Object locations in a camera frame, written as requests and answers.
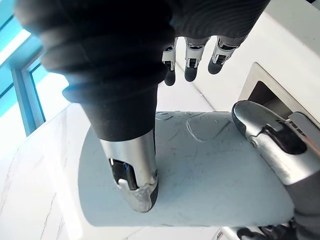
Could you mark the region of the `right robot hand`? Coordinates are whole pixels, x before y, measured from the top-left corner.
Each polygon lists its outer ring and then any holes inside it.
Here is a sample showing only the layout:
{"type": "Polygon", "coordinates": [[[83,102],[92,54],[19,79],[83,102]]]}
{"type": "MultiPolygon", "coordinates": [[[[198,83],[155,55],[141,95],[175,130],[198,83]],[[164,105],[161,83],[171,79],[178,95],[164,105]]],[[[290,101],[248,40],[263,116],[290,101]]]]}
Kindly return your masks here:
{"type": "Polygon", "coordinates": [[[148,212],[158,196],[155,114],[158,85],[171,84],[177,37],[201,51],[220,43],[216,74],[248,36],[266,0],[18,0],[14,15],[40,38],[42,65],[64,75],[64,97],[79,103],[130,207],[148,212]]]}

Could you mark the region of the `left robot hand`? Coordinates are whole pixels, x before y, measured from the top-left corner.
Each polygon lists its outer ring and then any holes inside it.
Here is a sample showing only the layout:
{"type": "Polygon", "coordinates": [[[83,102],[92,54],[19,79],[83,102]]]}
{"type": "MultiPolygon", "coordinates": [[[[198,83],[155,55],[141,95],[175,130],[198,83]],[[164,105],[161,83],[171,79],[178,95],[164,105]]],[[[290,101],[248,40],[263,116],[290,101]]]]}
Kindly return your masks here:
{"type": "Polygon", "coordinates": [[[284,185],[294,204],[299,240],[320,238],[320,153],[281,116],[249,100],[235,103],[232,120],[284,185]]]}

